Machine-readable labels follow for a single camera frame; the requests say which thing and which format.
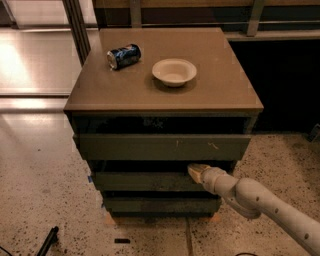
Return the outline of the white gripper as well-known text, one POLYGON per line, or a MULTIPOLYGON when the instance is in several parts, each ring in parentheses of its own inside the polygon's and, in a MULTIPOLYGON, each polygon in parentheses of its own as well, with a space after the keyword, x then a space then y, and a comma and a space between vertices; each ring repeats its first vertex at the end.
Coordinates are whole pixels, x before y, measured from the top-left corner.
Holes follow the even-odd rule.
POLYGON ((210 167, 205 164, 189 164, 188 173, 197 183, 201 183, 204 189, 213 195, 229 197, 235 194, 235 185, 238 179, 229 175, 218 167, 210 167))

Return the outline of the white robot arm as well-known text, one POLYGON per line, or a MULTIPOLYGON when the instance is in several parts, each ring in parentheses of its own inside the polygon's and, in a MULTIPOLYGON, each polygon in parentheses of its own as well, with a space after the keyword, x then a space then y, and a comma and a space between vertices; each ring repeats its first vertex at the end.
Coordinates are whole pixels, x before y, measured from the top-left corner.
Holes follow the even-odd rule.
POLYGON ((243 217, 256 219, 266 215, 311 256, 320 256, 320 223, 281 200, 258 181, 237 179, 205 164, 189 164, 188 173, 197 184, 222 197, 243 217))

